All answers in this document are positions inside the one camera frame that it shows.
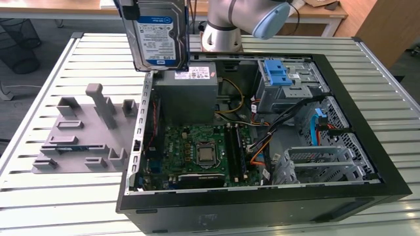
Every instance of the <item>power supply label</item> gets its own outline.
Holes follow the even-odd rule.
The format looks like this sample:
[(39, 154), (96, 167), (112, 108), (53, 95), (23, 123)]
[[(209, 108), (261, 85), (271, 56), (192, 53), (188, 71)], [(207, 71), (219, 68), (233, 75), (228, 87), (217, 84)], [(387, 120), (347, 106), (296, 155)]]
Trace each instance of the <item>power supply label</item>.
[(208, 67), (191, 67), (187, 72), (175, 73), (176, 80), (209, 80), (211, 70)]
[(140, 16), (137, 20), (141, 55), (153, 65), (176, 63), (175, 41), (169, 34), (173, 20), (169, 16)]

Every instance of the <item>3d printed holder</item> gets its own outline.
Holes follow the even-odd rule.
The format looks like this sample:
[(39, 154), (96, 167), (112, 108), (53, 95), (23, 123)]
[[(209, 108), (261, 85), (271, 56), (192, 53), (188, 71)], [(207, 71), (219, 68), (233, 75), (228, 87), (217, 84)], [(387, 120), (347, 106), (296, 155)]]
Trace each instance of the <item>3d printed holder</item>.
[(120, 172), (132, 144), (137, 104), (124, 100), (112, 104), (101, 84), (89, 84), (85, 94), (95, 104), (79, 104), (61, 97), (60, 116), (51, 129), (32, 172), (89, 173)]

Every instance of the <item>desk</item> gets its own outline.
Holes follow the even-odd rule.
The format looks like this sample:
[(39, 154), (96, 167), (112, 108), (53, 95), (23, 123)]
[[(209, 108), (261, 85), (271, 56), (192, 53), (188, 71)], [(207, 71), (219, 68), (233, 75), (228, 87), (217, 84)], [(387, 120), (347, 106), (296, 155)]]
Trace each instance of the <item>desk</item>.
[[(99, 2), (100, 0), (0, 0), (0, 15), (3, 18), (29, 19), (119, 19), (116, 9), (100, 9)], [(207, 20), (207, 9), (207, 3), (200, 2), (197, 21)], [(329, 11), (323, 7), (313, 8), (305, 5), (299, 12), (303, 24), (327, 24), (324, 37), (333, 36), (341, 20), (347, 17), (341, 7)], [(292, 15), (287, 22), (296, 23), (297, 15)]]
[[(245, 52), (325, 54), (413, 194), (340, 222), (223, 230), (207, 235), (303, 236), (303, 231), (323, 236), (365, 235), (367, 232), (417, 235), (420, 108), (371, 51), (351, 38), (281, 36), (261, 41), (244, 36), (243, 43)], [(191, 36), (191, 50), (200, 50), (197, 35)], [(85, 85), (101, 83), (103, 93), (115, 103), (123, 99), (139, 102), (143, 80), (144, 73), (132, 68), (124, 34), (87, 33), (83, 38), (71, 39), (0, 158), (3, 234), (143, 235), (127, 217), (115, 213), (121, 173), (31, 173), (48, 129), (56, 121), (55, 106), (60, 97), (71, 95), (77, 102), (92, 103), (83, 95)]]

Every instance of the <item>circuit board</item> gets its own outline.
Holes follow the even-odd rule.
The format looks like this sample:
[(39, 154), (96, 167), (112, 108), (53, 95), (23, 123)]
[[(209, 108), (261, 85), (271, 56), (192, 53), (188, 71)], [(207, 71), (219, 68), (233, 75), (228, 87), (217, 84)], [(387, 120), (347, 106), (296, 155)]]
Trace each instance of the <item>circuit board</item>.
[[(183, 174), (223, 174), (224, 187), (259, 185), (256, 170), (247, 171), (241, 181), (229, 176), (229, 155), (225, 146), (225, 126), (168, 126), (164, 139), (164, 157), (160, 161), (163, 178)], [(251, 143), (249, 129), (237, 127), (241, 144)]]

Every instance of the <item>motherboard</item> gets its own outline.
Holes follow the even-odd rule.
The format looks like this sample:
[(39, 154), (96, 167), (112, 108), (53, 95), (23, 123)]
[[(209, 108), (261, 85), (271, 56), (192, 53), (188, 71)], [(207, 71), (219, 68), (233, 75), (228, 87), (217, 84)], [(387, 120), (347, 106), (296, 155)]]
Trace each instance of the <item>motherboard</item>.
[(247, 166), (247, 126), (168, 126), (163, 158), (149, 161), (153, 189), (259, 185), (257, 169)]

